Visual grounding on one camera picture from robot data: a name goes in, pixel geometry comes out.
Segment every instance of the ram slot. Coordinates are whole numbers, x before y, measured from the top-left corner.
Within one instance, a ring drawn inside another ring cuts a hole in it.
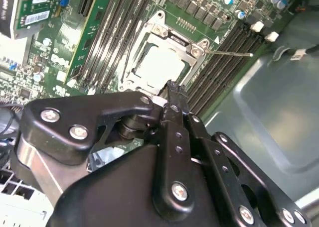
[[[136,28],[138,26],[138,23],[140,21],[141,16],[143,15],[143,13],[145,12],[145,9],[147,7],[147,5],[149,4],[150,0],[137,0],[136,1],[136,5],[134,7],[136,7],[136,9],[134,10],[133,14],[128,15],[128,17],[132,17],[133,18],[131,20],[131,25],[130,25],[130,29],[124,34],[124,38],[122,39],[122,43],[118,43],[115,45],[115,48],[118,47],[118,52],[115,55],[115,59],[113,61],[113,64],[111,66],[111,68],[107,71],[107,67],[110,63],[110,58],[108,60],[106,60],[103,63],[104,68],[104,75],[103,77],[100,79],[100,84],[99,84],[99,89],[103,87],[103,89],[107,89],[107,86],[109,85],[110,81],[113,78],[113,75],[115,73],[115,70],[117,68],[117,64],[120,60],[120,56],[123,56],[124,51],[127,48],[127,44],[129,43],[129,39],[134,37],[134,34],[136,32]]]
[[[125,51],[128,49],[129,46],[131,46],[131,44],[134,44],[135,38],[136,38],[136,34],[139,34],[141,29],[143,28],[143,23],[140,24],[140,28],[138,31],[136,31],[136,28],[139,24],[139,21],[147,7],[147,5],[149,4],[151,0],[143,0],[142,1],[142,7],[140,8],[137,17],[134,20],[134,23],[132,25],[132,29],[130,30],[130,32],[127,35],[127,39],[125,40],[124,44],[120,47],[119,51],[117,52],[114,62],[110,68],[110,71],[108,72],[107,78],[105,79],[104,82],[101,82],[101,85],[103,85],[104,89],[107,89],[108,85],[110,84],[110,81],[113,79],[114,77],[114,73],[116,71],[116,68],[120,62],[120,60],[123,58],[123,55],[125,53]]]
[[[105,53],[105,50],[108,49],[108,43],[109,41],[114,38],[114,32],[116,32],[119,28],[119,20],[121,20],[121,17],[123,13],[125,12],[125,4],[127,0],[119,0],[114,13],[110,15],[109,22],[103,27],[104,33],[100,41],[97,41],[99,44],[95,47],[92,47],[93,50],[91,52],[91,56],[88,57],[87,61],[84,64],[84,68],[87,68],[88,66],[92,67],[90,69],[90,72],[88,73],[88,76],[86,78],[86,82],[93,84],[96,82],[97,73],[99,72],[99,62],[101,59],[103,59],[103,54]]]
[[[238,52],[255,52],[261,45],[262,39],[255,34],[250,34]],[[249,58],[247,57],[233,57],[223,71],[207,84],[205,93],[201,95],[199,99],[193,100],[197,103],[191,109],[192,112],[203,115],[216,101],[219,95],[229,86],[248,60]]]
[[[230,51],[233,43],[238,39],[238,37],[244,32],[245,30],[242,28],[242,24],[237,23],[236,26],[232,29],[230,34],[227,38],[223,41],[221,46],[219,47],[219,51]],[[200,72],[199,76],[196,78],[194,83],[191,87],[187,90],[188,93],[188,100],[192,99],[195,95],[198,87],[202,85],[202,83],[206,80],[207,74],[212,72],[219,61],[222,59],[222,55],[213,55],[204,69]]]
[[[117,48],[120,47],[121,43],[123,43],[123,41],[127,38],[127,34],[130,33],[130,30],[133,29],[133,19],[136,16],[136,12],[138,12],[139,8],[141,7],[139,3],[140,0],[133,0],[130,3],[129,11],[126,12],[124,18],[122,18],[121,24],[119,24],[119,32],[116,34],[115,39],[112,41],[110,48],[107,50],[105,58],[102,59],[103,63],[101,65],[101,69],[97,78],[97,80],[99,81],[98,88],[101,87],[104,80],[107,78],[107,74],[109,73],[107,69],[112,56],[116,54]]]
[[[251,50],[251,52],[255,52],[260,48],[260,43],[255,43],[253,45],[253,48]],[[225,79],[224,82],[220,83],[213,91],[211,94],[211,98],[209,100],[207,100],[207,102],[205,102],[205,105],[203,105],[202,107],[200,107],[200,109],[198,110],[198,115],[202,116],[205,115],[205,113],[209,110],[209,108],[214,105],[214,103],[216,102],[216,100],[218,99],[218,97],[223,94],[223,92],[225,91],[225,89],[228,89],[234,79],[237,77],[237,75],[239,74],[239,72],[241,71],[241,68],[244,67],[247,64],[247,59],[242,58],[241,61],[238,63],[237,67],[227,76],[227,78]]]
[[[247,41],[247,36],[243,35],[240,36],[236,42],[231,46],[231,52],[239,52],[240,49],[245,46],[245,42]],[[196,105],[196,102],[200,100],[207,90],[210,88],[211,83],[215,82],[218,78],[219,74],[225,69],[229,62],[236,59],[236,56],[228,56],[228,55],[221,55],[221,59],[218,63],[215,63],[212,66],[212,69],[206,74],[205,80],[203,80],[198,86],[197,91],[194,93],[193,96],[189,97],[189,107],[192,110]]]

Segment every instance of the silver screw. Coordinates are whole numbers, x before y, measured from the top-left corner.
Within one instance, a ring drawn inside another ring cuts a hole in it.
[[[179,109],[177,106],[171,105],[170,107],[171,107],[171,109],[173,109],[174,112],[176,112],[176,113],[179,112]]]
[[[148,99],[147,97],[143,96],[143,97],[141,97],[140,99],[141,99],[141,101],[142,101],[143,103],[145,103],[145,104],[150,104],[150,101],[149,101],[149,99]]]
[[[292,224],[293,224],[293,223],[295,222],[294,217],[292,216],[292,214],[290,214],[289,211],[287,211],[286,209],[283,209],[282,212],[283,212],[283,215],[284,215],[285,219],[286,219],[289,223],[292,223]]]
[[[188,197],[186,188],[179,183],[174,183],[171,186],[171,191],[173,192],[173,195],[176,197],[176,199],[178,199],[179,201],[185,201]]]
[[[80,125],[71,127],[69,132],[71,137],[77,140],[84,140],[88,136],[88,131],[85,129],[85,127]]]
[[[47,109],[41,112],[40,114],[42,120],[47,122],[56,122],[60,119],[60,114],[52,109]]]
[[[196,117],[195,115],[193,115],[193,119],[195,122],[200,122],[200,119],[198,117]]]
[[[247,209],[244,206],[241,206],[241,207],[239,207],[239,213],[246,223],[248,223],[250,225],[252,225],[254,223],[254,217],[251,214],[251,212],[249,211],[249,209]]]
[[[221,134],[220,136],[220,139],[223,141],[223,142],[227,142],[227,137],[225,137],[225,135]]]
[[[303,224],[306,223],[306,220],[305,220],[305,218],[303,217],[302,214],[300,214],[298,211],[294,211],[294,214],[301,221],[301,223],[303,223]]]

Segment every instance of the dimm slot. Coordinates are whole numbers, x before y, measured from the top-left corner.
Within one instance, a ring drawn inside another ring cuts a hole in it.
[[[253,48],[251,49],[251,52],[255,52],[260,47],[260,43],[255,43]],[[247,64],[247,59],[241,59],[240,63],[237,65],[237,67],[244,67]],[[241,68],[235,69],[233,72],[229,74],[229,76],[225,79],[223,83],[221,83],[218,86],[218,89],[216,89],[216,92],[212,93],[212,96],[208,102],[204,106],[201,107],[200,110],[198,110],[197,114],[199,116],[204,115],[207,110],[216,102],[218,97],[225,91],[225,89],[228,89],[230,85],[232,84],[233,80],[236,78],[236,76],[241,71]]]
[[[130,29],[132,29],[132,22],[130,23],[131,17],[134,17],[134,11],[135,7],[138,6],[139,0],[132,0],[130,3],[130,6],[128,8],[128,12],[125,13],[125,16],[122,17],[121,23],[119,24],[119,27],[122,27],[121,29],[118,29],[116,34],[114,35],[115,38],[112,41],[110,48],[107,50],[106,57],[103,58],[103,64],[101,66],[100,72],[98,74],[97,80],[99,81],[99,88],[101,87],[102,83],[107,77],[108,72],[105,72],[108,68],[108,65],[111,61],[112,55],[115,54],[116,48],[119,45],[119,42],[121,41],[121,38],[126,38],[126,34],[129,32]]]
[[[143,0],[142,4],[139,6],[139,8],[137,9],[137,15],[134,18],[134,20],[132,20],[132,25],[131,25],[131,29],[126,33],[125,38],[127,39],[127,37],[132,37],[134,38],[134,34],[136,32],[136,28],[137,25],[140,21],[141,16],[143,15],[148,3],[150,2],[150,0]],[[116,57],[115,57],[115,61],[113,62],[112,67],[110,68],[110,71],[107,73],[107,75],[105,77],[103,77],[101,83],[100,83],[100,88],[105,87],[105,89],[107,88],[107,86],[109,85],[114,73],[115,73],[115,69],[118,65],[118,62],[120,61],[121,57],[124,54],[125,49],[127,48],[127,44],[128,42],[126,42],[123,46],[120,47]]]
[[[247,35],[240,36],[239,39],[236,40],[235,44],[231,45],[231,48],[229,49],[231,49],[232,52],[238,52],[240,48],[244,46],[248,37],[249,36]],[[208,74],[206,74],[205,76],[206,78],[205,80],[201,82],[200,86],[198,86],[197,92],[195,92],[193,96],[190,97],[190,99],[188,99],[189,103],[196,105],[195,100],[200,100],[204,96],[205,92],[207,92],[207,90],[210,87],[209,83],[214,82],[218,78],[219,74],[223,71],[225,66],[227,66],[230,61],[235,59],[234,56],[227,56],[227,55],[221,55],[221,56],[222,57],[220,61],[212,67],[212,69],[208,72]]]
[[[261,39],[259,36],[250,37],[245,46],[243,46],[239,51],[243,52],[243,50],[246,50],[248,52],[255,52],[262,44],[260,40]],[[246,57],[234,58],[227,66],[227,69],[222,72],[218,81],[209,84],[209,92],[206,92],[204,97],[202,97],[200,100],[197,100],[198,103],[192,111],[196,114],[205,113],[206,110],[214,103],[214,101],[216,101],[219,95],[225,90],[225,88],[227,88],[238,72],[245,66],[248,60],[249,58]]]

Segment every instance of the black plastic part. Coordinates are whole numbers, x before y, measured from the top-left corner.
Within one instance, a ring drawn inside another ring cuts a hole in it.
[[[256,206],[261,219],[267,226],[295,226],[311,227],[311,221],[303,214],[306,224],[296,217],[292,225],[283,216],[282,210],[288,210],[292,215],[294,211],[303,211],[240,149],[226,134],[217,132],[212,136],[217,141],[230,160],[240,169],[239,182],[249,187],[256,197]]]
[[[48,227],[219,227],[201,166],[191,163],[196,205],[181,222],[161,218],[152,204],[156,145],[139,147],[69,187]]]
[[[66,165],[83,163],[96,142],[96,131],[105,125],[108,136],[116,121],[132,114],[151,113],[153,103],[140,92],[36,100],[28,103],[20,130],[26,142]],[[60,113],[57,122],[45,122],[40,114],[52,109]],[[81,125],[88,131],[84,140],[74,139],[69,129]]]

